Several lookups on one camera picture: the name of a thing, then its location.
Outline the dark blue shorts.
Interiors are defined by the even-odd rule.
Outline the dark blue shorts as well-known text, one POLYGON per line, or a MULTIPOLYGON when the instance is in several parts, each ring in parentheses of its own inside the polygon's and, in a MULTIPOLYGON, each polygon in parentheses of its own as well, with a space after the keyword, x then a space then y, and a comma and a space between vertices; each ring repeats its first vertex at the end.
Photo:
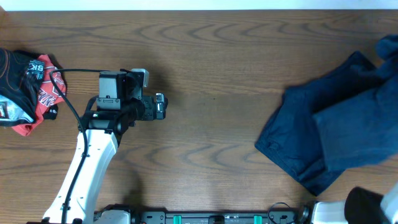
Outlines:
POLYGON ((255 147, 313 195, 345 170, 397 153, 397 36, 375 66, 354 52, 330 73, 286 89, 255 147))

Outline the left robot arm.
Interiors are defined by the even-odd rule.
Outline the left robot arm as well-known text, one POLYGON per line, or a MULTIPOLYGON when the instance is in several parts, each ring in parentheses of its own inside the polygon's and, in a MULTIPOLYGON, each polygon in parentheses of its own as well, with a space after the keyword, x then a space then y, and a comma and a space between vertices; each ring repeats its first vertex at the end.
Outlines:
POLYGON ((168 104, 162 93, 145 96, 149 72, 144 68, 100 70, 99 93, 83 116, 76 115, 79 133, 63 184, 42 223, 133 223, 134 211, 109 205, 96 212, 96 202, 109 163, 123 134, 136 121, 164 119, 168 104))

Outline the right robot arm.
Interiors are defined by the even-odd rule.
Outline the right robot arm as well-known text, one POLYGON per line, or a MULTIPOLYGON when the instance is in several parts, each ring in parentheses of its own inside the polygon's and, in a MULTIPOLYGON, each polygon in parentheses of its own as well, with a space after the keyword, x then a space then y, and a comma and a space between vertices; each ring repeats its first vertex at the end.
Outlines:
POLYGON ((302 208, 296 223, 397 224, 397 185, 381 195, 362 187, 335 202, 314 202, 302 208))

